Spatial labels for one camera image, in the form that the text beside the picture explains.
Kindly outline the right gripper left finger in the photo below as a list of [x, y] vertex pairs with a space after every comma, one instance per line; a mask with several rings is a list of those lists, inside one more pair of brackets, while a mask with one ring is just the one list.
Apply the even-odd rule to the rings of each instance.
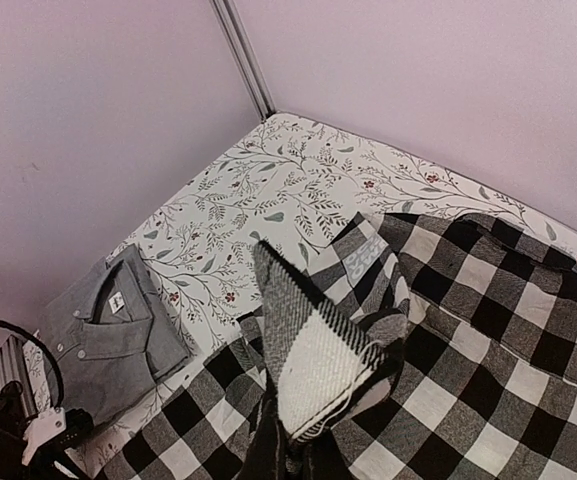
[[284, 480], [286, 437], [278, 417], [277, 402], [268, 399], [260, 412], [257, 430], [246, 453], [240, 480]]

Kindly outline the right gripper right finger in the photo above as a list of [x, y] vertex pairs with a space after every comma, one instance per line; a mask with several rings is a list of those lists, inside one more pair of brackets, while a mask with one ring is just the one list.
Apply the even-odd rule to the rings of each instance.
[[305, 480], [352, 480], [334, 439], [317, 439], [304, 450], [302, 478]]

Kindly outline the black white plaid shirt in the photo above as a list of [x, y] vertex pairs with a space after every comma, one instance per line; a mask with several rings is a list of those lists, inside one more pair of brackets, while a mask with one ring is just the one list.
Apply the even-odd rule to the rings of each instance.
[[577, 256], [479, 214], [356, 216], [309, 269], [403, 369], [312, 479], [577, 479]]

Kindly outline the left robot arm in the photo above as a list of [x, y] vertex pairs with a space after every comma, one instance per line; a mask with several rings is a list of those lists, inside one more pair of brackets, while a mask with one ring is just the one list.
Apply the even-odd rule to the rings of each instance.
[[93, 429], [81, 410], [50, 408], [25, 415], [23, 389], [12, 381], [0, 392], [0, 479], [87, 479], [67, 450]]

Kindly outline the folded grey button shirt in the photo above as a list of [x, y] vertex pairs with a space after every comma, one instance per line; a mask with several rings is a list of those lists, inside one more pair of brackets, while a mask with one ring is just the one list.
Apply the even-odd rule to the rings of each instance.
[[62, 405], [99, 427], [190, 360], [137, 246], [100, 259], [43, 310], [40, 336], [64, 384]]

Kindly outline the left aluminium frame post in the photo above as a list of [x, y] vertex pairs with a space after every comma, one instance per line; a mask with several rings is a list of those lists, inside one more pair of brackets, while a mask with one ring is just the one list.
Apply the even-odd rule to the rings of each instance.
[[276, 113], [270, 90], [234, 1], [210, 1], [245, 88], [261, 122]]

